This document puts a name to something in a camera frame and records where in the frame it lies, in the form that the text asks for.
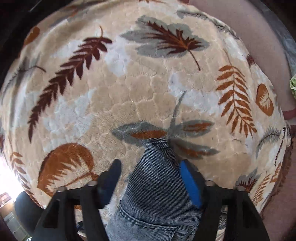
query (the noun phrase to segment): striped denim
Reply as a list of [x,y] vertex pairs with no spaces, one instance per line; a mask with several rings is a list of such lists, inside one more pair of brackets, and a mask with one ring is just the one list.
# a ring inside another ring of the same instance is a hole
[[[187,194],[167,141],[150,139],[106,232],[110,241],[192,240],[202,213]],[[225,223],[223,215],[219,229]]]

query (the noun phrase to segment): dark red fern leaf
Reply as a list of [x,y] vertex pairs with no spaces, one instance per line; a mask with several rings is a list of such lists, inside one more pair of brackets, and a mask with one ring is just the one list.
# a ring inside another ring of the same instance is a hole
[[56,76],[49,80],[49,85],[44,88],[43,93],[39,96],[39,100],[37,104],[32,109],[32,114],[29,118],[29,140],[31,142],[33,130],[36,127],[37,122],[39,121],[39,117],[41,113],[45,110],[46,107],[49,107],[52,99],[57,99],[58,90],[61,95],[64,94],[67,81],[70,86],[73,84],[74,72],[76,71],[79,79],[82,78],[83,75],[83,65],[86,62],[86,68],[89,69],[92,61],[92,56],[95,57],[96,60],[100,59],[100,50],[103,52],[107,52],[107,48],[103,43],[111,44],[112,40],[103,37],[103,30],[101,28],[101,37],[91,37],[86,38],[83,41],[85,42],[82,45],[79,45],[80,49],[75,51],[76,55],[69,58],[69,61],[60,65],[60,71],[56,72]]

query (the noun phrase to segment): leaf-patterned blanket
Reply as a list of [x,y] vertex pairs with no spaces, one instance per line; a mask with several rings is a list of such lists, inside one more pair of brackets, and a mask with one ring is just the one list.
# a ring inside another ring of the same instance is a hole
[[1,155],[38,205],[122,160],[105,222],[149,138],[219,186],[244,186],[258,211],[289,144],[272,84],[240,38],[177,0],[71,3],[28,34],[0,98]]

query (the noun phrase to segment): folded denim garment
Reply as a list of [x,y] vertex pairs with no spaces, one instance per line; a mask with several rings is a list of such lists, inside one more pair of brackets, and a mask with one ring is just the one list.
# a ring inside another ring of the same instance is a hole
[[[150,139],[106,232],[111,241],[192,240],[202,213],[190,200],[167,141]],[[218,229],[225,224],[221,213]]]

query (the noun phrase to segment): stitching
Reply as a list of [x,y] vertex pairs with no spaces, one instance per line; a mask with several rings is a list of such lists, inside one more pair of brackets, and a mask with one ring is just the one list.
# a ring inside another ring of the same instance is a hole
[[129,215],[121,206],[121,202],[118,205],[118,211],[119,213],[129,222],[134,223],[135,225],[144,227],[144,228],[149,228],[149,229],[159,229],[159,230],[172,230],[175,231],[176,229],[179,228],[179,226],[163,226],[163,225],[157,225],[157,224],[151,224],[147,223],[141,220],[138,220],[131,215]]

